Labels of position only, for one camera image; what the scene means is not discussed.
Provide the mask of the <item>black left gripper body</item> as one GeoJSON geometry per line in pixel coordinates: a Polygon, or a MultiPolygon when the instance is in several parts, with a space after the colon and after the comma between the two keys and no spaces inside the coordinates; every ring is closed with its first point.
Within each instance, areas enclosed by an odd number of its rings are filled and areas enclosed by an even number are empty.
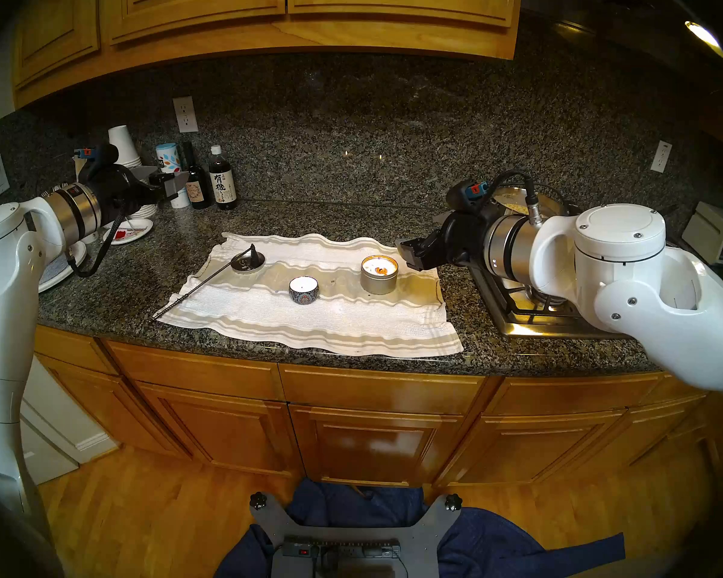
{"type": "Polygon", "coordinates": [[[130,168],[114,163],[91,165],[88,188],[99,205],[99,225],[113,222],[121,213],[131,215],[145,205],[165,199],[163,186],[134,181],[130,168]]]}

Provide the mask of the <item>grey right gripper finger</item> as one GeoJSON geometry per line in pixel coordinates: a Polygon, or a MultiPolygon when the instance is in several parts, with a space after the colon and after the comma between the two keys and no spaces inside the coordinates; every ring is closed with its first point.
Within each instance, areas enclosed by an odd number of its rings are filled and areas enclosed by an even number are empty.
{"type": "Polygon", "coordinates": [[[430,271],[440,266],[440,250],[415,251],[402,249],[402,258],[410,269],[430,271]]]}
{"type": "Polygon", "coordinates": [[[427,237],[398,239],[400,255],[427,255],[440,247],[439,234],[429,234],[427,237]]]}

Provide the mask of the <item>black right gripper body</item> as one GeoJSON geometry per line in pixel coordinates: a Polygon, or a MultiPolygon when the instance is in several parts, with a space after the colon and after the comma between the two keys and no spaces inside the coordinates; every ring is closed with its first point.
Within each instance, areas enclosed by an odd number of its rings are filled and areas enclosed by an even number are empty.
{"type": "Polygon", "coordinates": [[[496,221],[496,207],[484,207],[481,213],[445,211],[437,215],[443,253],[437,266],[487,267],[485,241],[496,221]]]}

